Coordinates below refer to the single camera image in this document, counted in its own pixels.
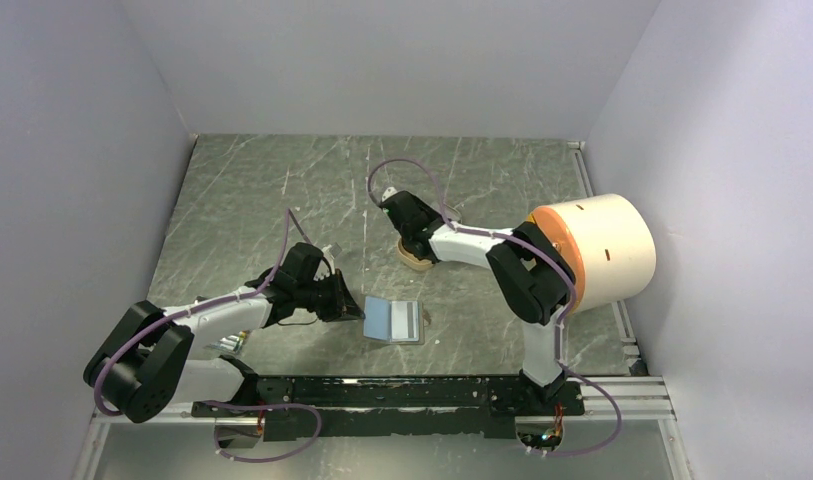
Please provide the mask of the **pack of coloured markers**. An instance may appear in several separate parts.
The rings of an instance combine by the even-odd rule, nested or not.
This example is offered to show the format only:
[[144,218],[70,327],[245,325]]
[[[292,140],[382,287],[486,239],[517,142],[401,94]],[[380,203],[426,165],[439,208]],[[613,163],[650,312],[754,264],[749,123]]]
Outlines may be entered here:
[[249,331],[241,331],[235,335],[223,337],[207,345],[208,349],[224,354],[238,354],[249,339]]

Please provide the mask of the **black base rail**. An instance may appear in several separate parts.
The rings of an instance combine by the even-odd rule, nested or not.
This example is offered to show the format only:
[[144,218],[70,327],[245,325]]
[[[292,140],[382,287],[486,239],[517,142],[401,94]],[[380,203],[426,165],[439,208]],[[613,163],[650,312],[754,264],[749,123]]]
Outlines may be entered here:
[[480,434],[513,439],[517,422],[585,412],[581,387],[565,380],[546,396],[521,374],[447,376],[261,376],[228,406],[203,401],[195,418],[249,419],[266,441],[322,437]]

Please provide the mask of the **white VIP credit card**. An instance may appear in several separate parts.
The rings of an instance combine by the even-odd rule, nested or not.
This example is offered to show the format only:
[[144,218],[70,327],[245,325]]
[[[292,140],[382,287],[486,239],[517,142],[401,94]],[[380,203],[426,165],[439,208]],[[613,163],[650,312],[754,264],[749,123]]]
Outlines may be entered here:
[[393,301],[389,325],[389,338],[392,342],[419,342],[422,328],[420,303],[418,301]]

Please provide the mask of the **beige oval tray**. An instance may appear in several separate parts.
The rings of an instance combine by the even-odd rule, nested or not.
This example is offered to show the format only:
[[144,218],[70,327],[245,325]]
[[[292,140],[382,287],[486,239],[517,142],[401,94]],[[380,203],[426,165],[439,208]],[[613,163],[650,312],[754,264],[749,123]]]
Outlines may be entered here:
[[[454,207],[450,205],[445,205],[445,210],[448,214],[448,217],[455,222],[460,222],[462,220],[461,213]],[[404,246],[404,242],[402,238],[399,238],[396,244],[396,252],[397,258],[408,268],[418,271],[418,272],[425,272],[431,269],[434,266],[434,263],[428,259],[418,259],[415,255],[411,254],[409,251],[406,250]]]

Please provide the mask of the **aluminium frame rail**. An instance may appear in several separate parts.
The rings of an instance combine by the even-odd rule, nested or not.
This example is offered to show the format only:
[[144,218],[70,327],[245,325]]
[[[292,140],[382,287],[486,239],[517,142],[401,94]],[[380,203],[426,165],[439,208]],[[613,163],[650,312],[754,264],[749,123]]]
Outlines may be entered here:
[[687,479],[662,380],[568,383],[513,411],[509,378],[268,378],[310,412],[174,405],[133,424],[96,416],[78,479]]

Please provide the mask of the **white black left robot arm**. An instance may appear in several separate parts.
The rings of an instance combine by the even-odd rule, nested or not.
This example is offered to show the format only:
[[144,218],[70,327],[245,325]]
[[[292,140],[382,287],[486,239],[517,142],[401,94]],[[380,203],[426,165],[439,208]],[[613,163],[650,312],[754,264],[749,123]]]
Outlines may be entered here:
[[93,388],[98,409],[133,423],[188,402],[214,401],[243,416],[257,406],[259,375],[232,355],[196,360],[194,354],[299,310],[322,322],[365,316],[328,253],[305,242],[228,294],[175,307],[148,300],[131,305],[87,363],[83,380]]

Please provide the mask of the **grey card holder wallet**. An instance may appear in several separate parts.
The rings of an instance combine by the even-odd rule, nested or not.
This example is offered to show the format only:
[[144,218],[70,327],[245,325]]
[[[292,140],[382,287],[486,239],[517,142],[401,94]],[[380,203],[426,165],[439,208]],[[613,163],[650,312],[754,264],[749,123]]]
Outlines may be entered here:
[[425,342],[425,311],[417,300],[389,300],[366,296],[362,334],[386,343],[421,345]]

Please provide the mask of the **cream cylinder orange lid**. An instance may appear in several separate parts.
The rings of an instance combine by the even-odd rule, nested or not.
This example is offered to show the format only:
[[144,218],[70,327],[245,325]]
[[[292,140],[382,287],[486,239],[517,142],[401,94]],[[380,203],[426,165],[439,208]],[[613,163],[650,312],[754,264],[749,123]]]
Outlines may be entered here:
[[571,267],[577,292],[574,312],[631,298],[654,276],[652,234],[637,209],[620,195],[539,206],[528,220]]

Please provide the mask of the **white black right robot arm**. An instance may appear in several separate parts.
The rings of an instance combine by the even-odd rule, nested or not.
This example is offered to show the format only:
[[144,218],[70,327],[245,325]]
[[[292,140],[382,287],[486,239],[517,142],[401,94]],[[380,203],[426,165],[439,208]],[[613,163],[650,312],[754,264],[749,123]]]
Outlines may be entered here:
[[394,188],[378,207],[398,232],[398,254],[410,268],[458,262],[492,272],[509,309],[523,322],[522,402],[532,413],[547,413],[567,378],[559,327],[578,297],[576,274],[548,237],[532,221],[514,229],[465,226]]

